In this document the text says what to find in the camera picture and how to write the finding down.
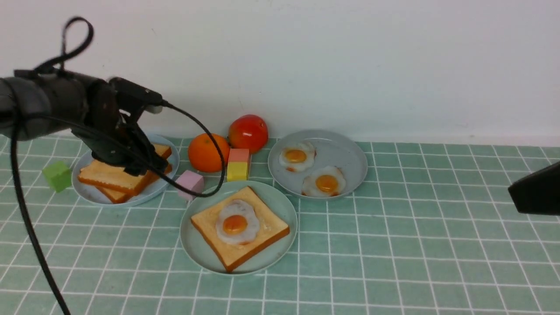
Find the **plate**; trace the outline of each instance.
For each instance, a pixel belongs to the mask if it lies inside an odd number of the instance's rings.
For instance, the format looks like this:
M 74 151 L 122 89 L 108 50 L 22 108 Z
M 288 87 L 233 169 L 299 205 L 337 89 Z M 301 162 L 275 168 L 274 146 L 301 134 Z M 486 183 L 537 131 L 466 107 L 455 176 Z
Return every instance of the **plate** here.
M 214 253 L 210 245 L 206 243 L 202 234 L 194 227 L 190 221 L 190 217 L 204 211 L 205 209 L 217 204 L 228 196 L 238 192 L 242 188 L 249 186 L 266 203 L 266 205 L 280 219 L 284 220 L 290 226 L 290 233 L 274 244 L 266 247 L 263 251 L 244 262 L 232 273 L 227 273 L 226 269 Z M 181 244 L 187 255 L 198 266 L 215 274 L 235 276 L 250 275 L 262 271 L 276 262 L 278 262 L 286 254 L 296 239 L 297 233 L 297 214 L 292 202 L 281 191 L 261 182 L 252 180 L 242 180 L 235 182 L 227 182 L 214 195 L 207 198 L 195 198 L 186 210 L 181 222 Z
M 278 157 L 286 146 L 301 141 L 309 141 L 315 146 L 317 156 L 313 167 L 300 173 L 293 173 L 280 165 Z M 316 169 L 325 166 L 337 166 L 346 179 L 345 189 L 334 197 L 310 197 L 301 194 L 304 178 Z M 352 140 L 338 133 L 312 129 L 292 133 L 277 141 L 268 155 L 268 169 L 274 180 L 291 194 L 307 199 L 331 200 L 352 193 L 367 175 L 367 158 L 362 149 Z
M 179 169 L 179 161 L 180 161 L 179 150 L 177 149 L 177 147 L 173 143 L 171 143 L 171 141 L 167 140 L 166 138 L 163 138 L 163 137 L 158 136 L 158 135 L 146 135 L 146 136 L 148 137 L 148 139 L 150 140 L 151 143 L 159 143 L 159 144 L 167 145 L 167 146 L 171 147 L 171 155 L 167 158 L 167 160 L 171 163 L 171 165 L 173 166 L 173 169 L 171 170 L 171 172 L 169 174 L 167 174 L 167 176 L 169 178 L 173 178 L 175 176 L 175 173 L 177 173 L 177 170 Z M 86 185 L 84 183 L 81 183 L 78 180 L 78 175 L 80 174 L 80 170 L 82 168 L 88 166 L 93 160 L 94 159 L 91 156 L 91 151 L 88 151 L 84 155 L 82 155 L 82 157 L 80 158 L 78 163 L 74 166 L 74 169 L 72 170 L 72 186 L 74 187 L 74 189 L 76 190 L 78 195 L 80 195 L 82 198 L 84 198 L 85 200 L 88 200 L 89 202 L 91 202 L 95 205 L 99 205 L 99 206 L 103 206 L 103 207 L 133 207 L 133 206 L 137 206 L 137 205 L 140 205 L 144 202 L 147 202 L 150 199 L 153 199 L 153 198 L 157 197 L 169 185 L 168 182 L 166 182 L 165 180 L 160 178 L 156 182 L 147 186 L 144 189 L 144 191 L 142 191 L 141 194 L 132 197 L 127 202 L 112 203 L 97 188 L 95 188 L 91 185 Z

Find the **fried egg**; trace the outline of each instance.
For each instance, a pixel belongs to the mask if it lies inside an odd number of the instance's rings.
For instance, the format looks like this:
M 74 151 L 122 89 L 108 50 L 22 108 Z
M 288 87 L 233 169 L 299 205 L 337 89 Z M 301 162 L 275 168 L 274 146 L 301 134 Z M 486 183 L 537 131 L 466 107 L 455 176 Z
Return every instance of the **fried egg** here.
M 228 244 L 244 245 L 252 242 L 260 230 L 255 210 L 241 199 L 232 200 L 225 206 L 216 220 L 216 233 Z
M 314 170 L 304 178 L 301 194 L 310 197 L 337 196 L 346 187 L 346 179 L 339 168 L 326 166 Z
M 315 147 L 309 142 L 300 142 L 294 146 L 285 147 L 280 153 L 279 162 L 290 172 L 302 172 L 315 163 Z

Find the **pink and yellow block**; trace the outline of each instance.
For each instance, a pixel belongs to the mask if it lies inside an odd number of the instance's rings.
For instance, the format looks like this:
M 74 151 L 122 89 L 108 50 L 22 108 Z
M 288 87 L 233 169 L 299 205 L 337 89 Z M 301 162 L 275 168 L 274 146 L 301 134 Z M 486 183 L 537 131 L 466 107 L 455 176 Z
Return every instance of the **pink and yellow block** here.
M 227 181 L 247 180 L 249 178 L 249 149 L 231 149 L 227 162 Z

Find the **pink block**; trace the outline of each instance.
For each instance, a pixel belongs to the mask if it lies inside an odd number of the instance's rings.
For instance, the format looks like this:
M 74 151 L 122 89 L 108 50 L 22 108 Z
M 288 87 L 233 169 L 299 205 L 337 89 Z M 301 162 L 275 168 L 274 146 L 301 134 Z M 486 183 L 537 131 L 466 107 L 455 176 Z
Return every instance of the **pink block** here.
M 191 172 L 190 170 L 186 170 L 179 178 L 177 179 L 177 184 L 185 187 L 188 190 L 201 193 L 204 190 L 204 177 L 202 175 L 197 174 L 195 172 Z M 177 189 L 177 193 L 179 196 L 185 200 L 192 201 L 195 197 L 191 194 L 186 192 L 182 192 Z

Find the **stack of toast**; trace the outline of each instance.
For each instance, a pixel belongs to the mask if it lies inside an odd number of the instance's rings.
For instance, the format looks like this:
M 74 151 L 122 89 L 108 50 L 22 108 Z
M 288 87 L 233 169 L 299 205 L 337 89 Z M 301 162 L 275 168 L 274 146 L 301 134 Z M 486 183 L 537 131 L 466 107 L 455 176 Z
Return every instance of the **stack of toast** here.
M 153 143 L 156 153 L 167 159 L 172 151 L 167 145 Z M 172 170 L 171 163 L 168 164 L 165 174 Z M 82 168 L 78 175 L 81 183 L 95 186 L 112 203 L 124 203 L 132 197 L 142 193 L 146 187 L 157 181 L 160 177 L 148 170 L 146 175 L 132 176 L 124 172 L 124 168 L 115 167 L 93 160 L 93 162 Z

